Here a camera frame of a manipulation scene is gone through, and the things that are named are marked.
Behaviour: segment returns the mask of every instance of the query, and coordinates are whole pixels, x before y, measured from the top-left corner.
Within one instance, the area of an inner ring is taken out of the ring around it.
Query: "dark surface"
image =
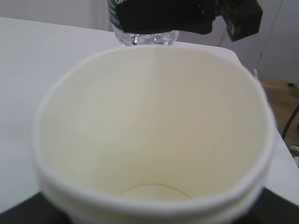
[[[71,224],[71,221],[37,194],[1,214],[0,224]],[[250,213],[234,224],[299,224],[299,207],[264,189]]]

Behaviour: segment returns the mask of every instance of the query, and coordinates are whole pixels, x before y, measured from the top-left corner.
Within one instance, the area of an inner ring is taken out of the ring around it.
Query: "cup rim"
[[[105,192],[99,192],[92,189],[84,189],[77,183],[72,183],[66,181],[62,176],[58,173],[51,170],[51,168],[47,165],[46,162],[43,161],[42,154],[40,152],[39,147],[39,127],[41,120],[43,118],[44,110],[48,103],[50,102],[53,94],[56,90],[62,86],[65,81],[70,78],[78,69],[84,67],[89,62],[96,60],[99,57],[103,57],[109,54],[113,54],[119,51],[135,51],[139,49],[178,49],[178,50],[188,50],[188,51],[201,51],[204,53],[208,53],[213,55],[214,57],[219,58],[220,60],[224,60],[227,63],[233,64],[234,66],[239,67],[243,70],[249,81],[252,82],[253,87],[261,96],[262,104],[264,105],[266,119],[267,119],[267,135],[264,150],[260,154],[258,160],[253,164],[252,168],[246,173],[246,175],[240,179],[237,183],[233,185],[230,189],[217,193],[212,196],[205,196],[200,198],[195,198],[192,200],[186,201],[150,201],[150,200],[141,200],[141,199],[131,199],[131,198],[123,198],[115,195],[111,195]],[[50,88],[45,97],[43,98],[37,112],[35,115],[35,119],[33,122],[33,134],[32,134],[32,142],[33,142],[33,152],[34,152],[34,160],[35,165],[38,171],[50,181],[51,184],[56,186],[61,192],[64,194],[71,196],[83,203],[103,208],[112,212],[132,214],[132,215],[151,215],[152,217],[161,217],[161,216],[173,216],[173,215],[184,215],[184,214],[193,214],[198,212],[206,212],[211,209],[217,209],[222,207],[227,203],[231,203],[244,194],[246,194],[252,185],[255,183],[255,180],[261,174],[261,171],[264,170],[269,160],[272,157],[273,153],[273,144],[275,138],[275,121],[274,115],[270,106],[267,102],[267,97],[264,92],[264,89],[260,85],[259,81],[257,81],[253,75],[243,66],[238,66],[235,63],[222,58],[213,53],[209,53],[206,50],[201,49],[191,49],[184,46],[157,46],[157,45],[142,45],[142,46],[132,46],[132,47],[121,47],[110,49],[106,51],[102,51],[93,56],[88,57],[83,60],[75,67],[73,67],[69,72],[63,75],[55,84]]]

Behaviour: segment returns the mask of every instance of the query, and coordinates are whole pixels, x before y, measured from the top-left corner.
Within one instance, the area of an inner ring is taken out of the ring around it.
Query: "plastic bottle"
[[[141,45],[141,44],[163,44],[172,45],[178,38],[179,31],[173,30],[166,33],[159,34],[131,34],[124,33],[121,29],[120,22],[115,12],[117,4],[122,3],[125,0],[107,0],[109,19],[112,23],[113,31],[115,32],[118,41],[125,46],[129,45]]]

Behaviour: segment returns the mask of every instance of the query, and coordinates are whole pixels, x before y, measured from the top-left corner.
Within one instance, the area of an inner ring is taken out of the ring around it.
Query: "black cable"
[[[281,135],[283,140],[285,139],[285,135],[286,135],[287,131],[289,130],[289,127],[290,127],[292,121],[294,120],[295,116],[297,115],[298,111],[299,111],[299,104],[296,107],[296,109],[294,110],[293,114],[290,116],[290,119],[288,120],[288,123],[286,123],[286,125],[285,125],[285,129],[284,129],[284,131],[282,132],[282,135]]]

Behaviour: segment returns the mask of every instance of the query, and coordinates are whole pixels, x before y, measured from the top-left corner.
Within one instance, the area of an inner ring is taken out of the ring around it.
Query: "white wall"
[[[220,46],[234,51],[238,55],[241,63],[248,69],[251,70],[256,68],[263,49],[269,39],[272,26],[282,1],[283,0],[258,0],[258,3],[263,9],[263,17],[259,32],[236,42],[231,42],[229,36],[226,34]]]
[[[284,0],[257,68],[260,77],[299,83],[298,0]]]
[[[0,0],[0,17],[108,30],[107,0]]]

